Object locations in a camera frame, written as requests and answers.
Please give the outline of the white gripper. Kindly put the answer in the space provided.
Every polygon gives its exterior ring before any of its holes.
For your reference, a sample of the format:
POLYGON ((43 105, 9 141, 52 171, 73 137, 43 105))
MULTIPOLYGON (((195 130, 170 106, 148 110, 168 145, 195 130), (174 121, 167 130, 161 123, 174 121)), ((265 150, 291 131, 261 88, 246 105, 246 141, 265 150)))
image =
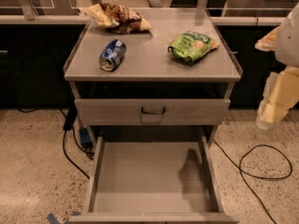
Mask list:
MULTIPOLYGON (((277 36, 278 27, 259 39, 255 48, 261 51, 274 51, 277 36)), ((279 74, 271 72, 264 86, 263 99, 255 120, 256 125, 262 130, 275 127, 298 102, 299 68, 291 66, 279 74)))

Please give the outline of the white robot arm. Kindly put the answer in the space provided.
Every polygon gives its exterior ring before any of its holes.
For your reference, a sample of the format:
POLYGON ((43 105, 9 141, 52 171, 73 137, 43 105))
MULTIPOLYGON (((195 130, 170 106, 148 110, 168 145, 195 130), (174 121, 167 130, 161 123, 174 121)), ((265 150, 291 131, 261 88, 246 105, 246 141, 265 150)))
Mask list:
POLYGON ((261 38, 255 48, 274 51, 276 60, 286 66, 279 74, 270 73, 257 111, 256 125, 268 130, 299 102, 299 5, 279 27, 261 38))

